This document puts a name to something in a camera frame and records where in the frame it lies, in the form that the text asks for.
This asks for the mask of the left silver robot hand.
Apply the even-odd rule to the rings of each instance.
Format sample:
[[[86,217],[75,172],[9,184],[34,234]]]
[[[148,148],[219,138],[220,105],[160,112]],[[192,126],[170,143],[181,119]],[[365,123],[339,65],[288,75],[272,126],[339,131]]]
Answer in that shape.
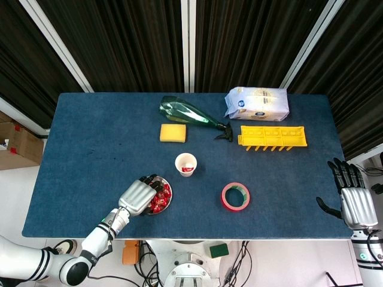
[[[135,180],[120,196],[118,206],[126,209],[130,216],[142,214],[161,190],[162,182],[156,180],[158,178],[156,174],[152,174]]]

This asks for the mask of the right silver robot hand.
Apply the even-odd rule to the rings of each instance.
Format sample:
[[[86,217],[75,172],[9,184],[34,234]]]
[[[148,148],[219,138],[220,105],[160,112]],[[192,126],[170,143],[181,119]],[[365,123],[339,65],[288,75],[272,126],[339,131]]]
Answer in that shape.
[[[341,202],[341,209],[330,208],[322,198],[317,197],[319,207],[329,215],[344,221],[352,230],[368,230],[378,224],[373,199],[366,188],[360,170],[334,158],[327,162],[332,171]]]

